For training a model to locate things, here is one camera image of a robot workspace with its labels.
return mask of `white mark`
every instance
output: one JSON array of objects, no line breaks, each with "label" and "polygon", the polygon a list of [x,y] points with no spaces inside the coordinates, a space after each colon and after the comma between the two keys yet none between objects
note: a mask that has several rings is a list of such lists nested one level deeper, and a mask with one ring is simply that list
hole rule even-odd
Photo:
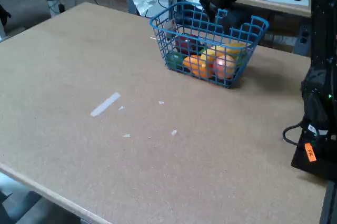
[{"label": "white mark", "polygon": [[105,100],[102,104],[96,107],[92,112],[91,116],[95,117],[107,109],[113,102],[115,102],[121,95],[119,93],[114,93],[108,99]]}]

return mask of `green fruit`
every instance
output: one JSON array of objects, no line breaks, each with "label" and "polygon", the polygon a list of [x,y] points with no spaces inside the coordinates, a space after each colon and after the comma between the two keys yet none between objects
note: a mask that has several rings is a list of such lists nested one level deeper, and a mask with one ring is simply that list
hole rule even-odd
[{"label": "green fruit", "polygon": [[203,54],[205,52],[205,49],[202,49],[202,50],[200,50],[199,52],[198,52],[198,55],[201,55],[201,54]]},{"label": "green fruit", "polygon": [[[230,55],[231,57],[233,57],[235,61],[239,60],[239,56],[240,56],[239,54],[228,53],[228,55]],[[241,62],[238,63],[237,66],[240,67],[242,65],[242,63],[243,63],[243,61],[244,61],[244,59],[245,59],[246,56],[247,56],[247,53],[244,53],[244,54],[241,55]]]},{"label": "green fruit", "polygon": [[165,60],[169,69],[182,70],[183,62],[187,56],[178,52],[170,52],[166,54]]}]

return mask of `table leg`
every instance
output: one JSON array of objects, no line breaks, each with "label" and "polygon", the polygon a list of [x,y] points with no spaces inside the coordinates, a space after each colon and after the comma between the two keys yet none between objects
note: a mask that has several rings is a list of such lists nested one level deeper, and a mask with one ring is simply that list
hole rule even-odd
[{"label": "table leg", "polygon": [[13,224],[12,220],[8,216],[4,206],[0,203],[0,220],[2,224]]},{"label": "table leg", "polygon": [[52,18],[60,13],[60,11],[58,10],[59,3],[60,3],[60,0],[49,0],[48,1],[49,12]]},{"label": "table leg", "polygon": [[2,23],[0,22],[0,42],[1,40],[5,39],[5,37],[6,37],[5,29],[4,26],[2,26]]},{"label": "table leg", "polygon": [[326,188],[320,224],[337,223],[337,184],[329,181]]}]

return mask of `orange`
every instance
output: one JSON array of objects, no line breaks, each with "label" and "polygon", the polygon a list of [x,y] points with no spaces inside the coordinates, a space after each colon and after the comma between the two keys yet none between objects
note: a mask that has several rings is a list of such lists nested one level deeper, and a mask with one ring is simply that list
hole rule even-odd
[{"label": "orange", "polygon": [[212,64],[205,64],[200,57],[192,55],[184,59],[184,66],[188,68],[194,75],[202,78],[212,77]]}]

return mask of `floor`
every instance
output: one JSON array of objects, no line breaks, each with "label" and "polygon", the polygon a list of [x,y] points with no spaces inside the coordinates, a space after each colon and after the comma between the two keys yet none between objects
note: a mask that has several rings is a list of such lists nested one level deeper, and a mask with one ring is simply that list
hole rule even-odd
[{"label": "floor", "polygon": [[[100,5],[127,12],[127,4],[114,0],[96,0]],[[93,0],[76,0],[94,3]],[[66,9],[74,6],[75,0],[61,0]],[[50,18],[46,0],[0,0],[0,4],[12,15],[8,19],[5,31],[9,33],[20,27],[30,28]]]},{"label": "floor", "polygon": [[[82,2],[91,2],[93,0],[76,0],[78,4]],[[66,9],[74,6],[74,0],[61,0]],[[113,0],[97,0],[97,2],[106,7],[114,8],[127,12],[126,3],[118,3]],[[46,0],[0,0],[0,4],[12,15],[5,26],[6,33],[18,28],[31,28],[50,18],[49,9]],[[13,193],[4,202],[7,211],[15,207],[26,195],[21,191]],[[40,199],[38,203],[17,222],[18,224],[75,224],[80,220],[71,213],[58,207],[47,199]]]}]

